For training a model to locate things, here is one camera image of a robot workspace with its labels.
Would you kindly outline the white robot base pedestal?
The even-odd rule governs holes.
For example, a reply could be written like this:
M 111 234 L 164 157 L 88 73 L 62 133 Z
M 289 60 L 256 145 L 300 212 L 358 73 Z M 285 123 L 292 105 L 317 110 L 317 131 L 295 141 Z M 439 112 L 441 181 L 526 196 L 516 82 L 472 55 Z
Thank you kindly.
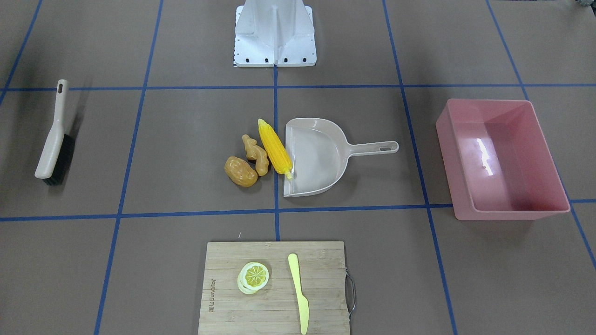
M 317 63 L 313 10 L 302 0 L 247 0 L 236 8 L 236 67 Z

